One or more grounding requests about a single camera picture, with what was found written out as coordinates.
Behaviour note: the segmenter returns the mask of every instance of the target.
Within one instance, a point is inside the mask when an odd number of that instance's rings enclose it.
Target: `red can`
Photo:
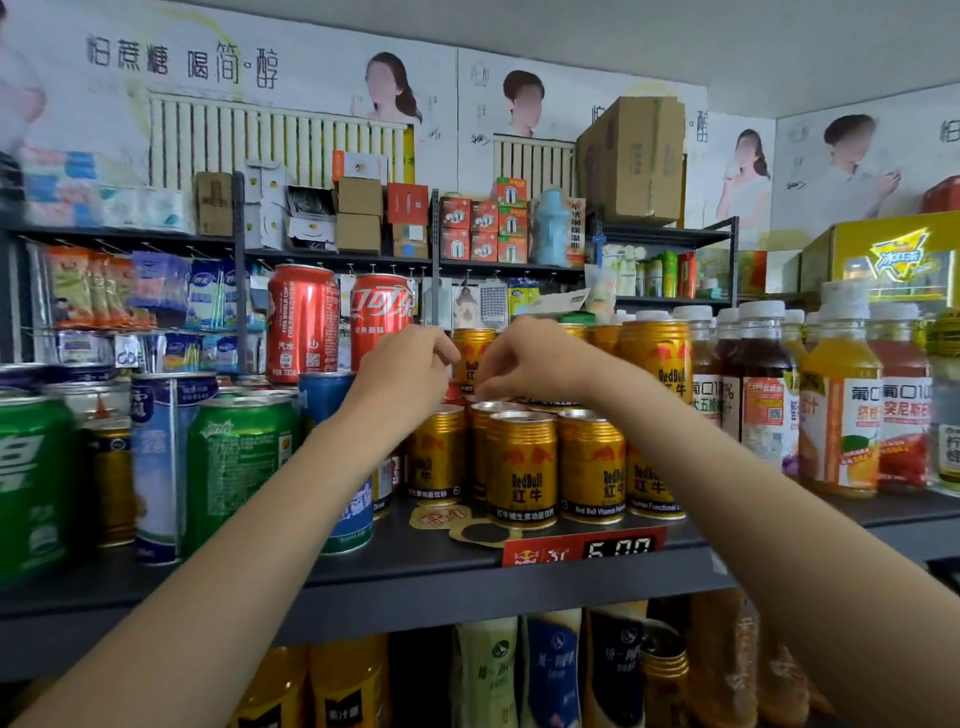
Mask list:
[[[333,272],[278,265],[267,288],[267,379],[296,384],[304,372],[336,372],[340,293]]]
[[[357,276],[350,294],[350,366],[373,351],[385,333],[414,323],[414,296],[403,276],[367,273]]]

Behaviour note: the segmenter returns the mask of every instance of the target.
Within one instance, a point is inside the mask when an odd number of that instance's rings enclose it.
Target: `hand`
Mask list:
[[[891,172],[880,178],[880,199],[890,197],[900,186],[900,171]]]
[[[446,365],[459,359],[440,328],[409,326],[387,334],[363,357],[341,409],[396,425],[396,437],[405,437],[444,400]]]
[[[521,316],[480,359],[477,396],[586,402],[590,378],[605,356],[555,321]]]

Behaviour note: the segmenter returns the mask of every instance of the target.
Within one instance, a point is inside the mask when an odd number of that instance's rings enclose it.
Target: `sprite can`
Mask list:
[[[186,533],[190,556],[300,444],[300,414],[289,398],[206,400],[187,435]]]
[[[79,460],[63,400],[0,398],[0,586],[53,566],[74,544],[84,508]]]

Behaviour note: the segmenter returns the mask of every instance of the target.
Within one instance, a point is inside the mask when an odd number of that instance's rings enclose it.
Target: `poster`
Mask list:
[[[738,215],[741,250],[756,250],[770,229],[777,123],[711,112],[703,175],[703,224]]]
[[[848,220],[912,215],[960,170],[960,85],[777,122],[772,224],[801,244]]]
[[[619,96],[676,96],[686,107],[687,207],[703,208],[703,86],[472,50],[460,51],[458,65],[461,192],[490,192],[494,134],[576,141]],[[689,227],[700,223],[687,221]]]
[[[412,124],[418,182],[456,186],[454,48],[179,3],[3,1],[0,78],[42,99],[0,104],[10,148],[100,152],[145,179],[146,100],[172,93]]]

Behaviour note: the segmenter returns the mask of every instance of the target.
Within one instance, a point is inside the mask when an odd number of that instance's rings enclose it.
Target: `advertisement poster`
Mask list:
[[[494,134],[576,141],[619,96],[676,96],[686,107],[687,206],[703,207],[699,167],[707,138],[702,123],[698,130],[707,109],[703,86],[461,50],[459,88],[461,192],[490,192]]]
[[[835,223],[920,211],[960,170],[960,85],[777,122],[774,230],[805,241]]]
[[[100,152],[144,179],[151,93],[412,124],[456,186],[456,49],[167,2],[3,0],[0,145]]]
[[[740,218],[741,250],[756,250],[770,229],[777,123],[711,112],[701,166],[704,225]]]

